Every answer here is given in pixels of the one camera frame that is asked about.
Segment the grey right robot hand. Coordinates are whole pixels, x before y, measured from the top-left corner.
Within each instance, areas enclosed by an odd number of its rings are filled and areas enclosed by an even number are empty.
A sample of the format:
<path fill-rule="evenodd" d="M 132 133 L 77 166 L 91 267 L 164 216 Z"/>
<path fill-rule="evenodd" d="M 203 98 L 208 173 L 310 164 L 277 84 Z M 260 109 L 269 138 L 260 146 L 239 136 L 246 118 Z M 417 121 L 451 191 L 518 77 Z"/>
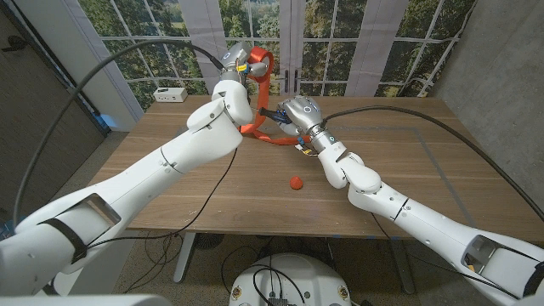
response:
<path fill-rule="evenodd" d="M 293 136 L 315 136 L 325 130 L 322 127 L 322 111 L 317 102 L 305 96 L 295 96 L 278 104 L 278 110 L 284 113 L 290 123 L 279 122 L 279 128 Z"/>

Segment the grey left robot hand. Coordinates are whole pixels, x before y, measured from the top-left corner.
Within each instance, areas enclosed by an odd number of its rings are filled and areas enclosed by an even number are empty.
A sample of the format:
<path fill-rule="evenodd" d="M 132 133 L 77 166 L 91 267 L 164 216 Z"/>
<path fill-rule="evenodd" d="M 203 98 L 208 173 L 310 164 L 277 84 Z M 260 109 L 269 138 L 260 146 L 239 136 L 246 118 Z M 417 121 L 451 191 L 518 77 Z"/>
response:
<path fill-rule="evenodd" d="M 233 45 L 220 60 L 224 66 L 220 80 L 246 82 L 247 76 L 264 77 L 271 66 L 267 57 L 257 59 L 257 51 L 248 42 L 238 42 Z"/>

